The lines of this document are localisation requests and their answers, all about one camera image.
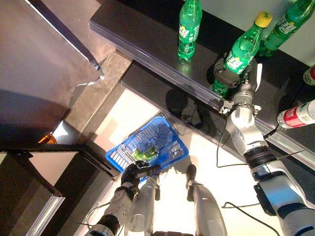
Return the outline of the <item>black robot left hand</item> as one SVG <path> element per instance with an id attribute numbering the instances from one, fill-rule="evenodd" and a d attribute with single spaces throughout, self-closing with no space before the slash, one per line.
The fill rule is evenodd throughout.
<path id="1" fill-rule="evenodd" d="M 128 189 L 137 189 L 140 179 L 151 176 L 159 169 L 160 165 L 150 165 L 142 160 L 131 163 L 123 172 L 121 186 Z"/>

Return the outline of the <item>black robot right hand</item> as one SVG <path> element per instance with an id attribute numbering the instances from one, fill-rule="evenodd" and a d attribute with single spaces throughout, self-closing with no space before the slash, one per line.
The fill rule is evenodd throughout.
<path id="1" fill-rule="evenodd" d="M 214 77 L 219 83 L 230 89 L 245 84 L 245 90 L 256 92 L 261 83 L 262 68 L 262 63 L 257 63 L 257 61 L 253 59 L 245 70 L 238 75 L 225 69 L 224 58 L 219 58 L 214 65 Z"/>

